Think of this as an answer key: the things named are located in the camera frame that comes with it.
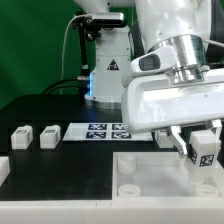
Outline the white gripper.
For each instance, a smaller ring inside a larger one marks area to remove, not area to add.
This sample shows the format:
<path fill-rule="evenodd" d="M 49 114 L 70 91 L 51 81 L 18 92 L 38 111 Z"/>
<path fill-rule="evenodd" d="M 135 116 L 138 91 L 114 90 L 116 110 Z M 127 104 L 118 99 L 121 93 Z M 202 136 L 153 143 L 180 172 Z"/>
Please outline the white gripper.
<path fill-rule="evenodd" d="M 188 156 L 179 126 L 205 121 L 206 128 L 220 138 L 224 119 L 224 69 L 204 73 L 204 80 L 173 85 L 166 74 L 134 79 L 121 99 L 124 128 L 130 134 L 167 128 L 167 137 L 179 156 Z"/>

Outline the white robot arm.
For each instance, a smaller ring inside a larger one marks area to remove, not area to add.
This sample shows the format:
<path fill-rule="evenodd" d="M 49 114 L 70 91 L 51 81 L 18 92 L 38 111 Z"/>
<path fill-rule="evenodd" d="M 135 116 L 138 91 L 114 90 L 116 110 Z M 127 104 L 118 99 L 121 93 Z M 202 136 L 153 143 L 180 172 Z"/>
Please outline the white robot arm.
<path fill-rule="evenodd" d="M 74 0 L 96 42 L 86 102 L 120 107 L 130 134 L 166 130 L 187 156 L 182 128 L 224 119 L 224 68 L 208 61 L 224 18 L 218 0 Z"/>

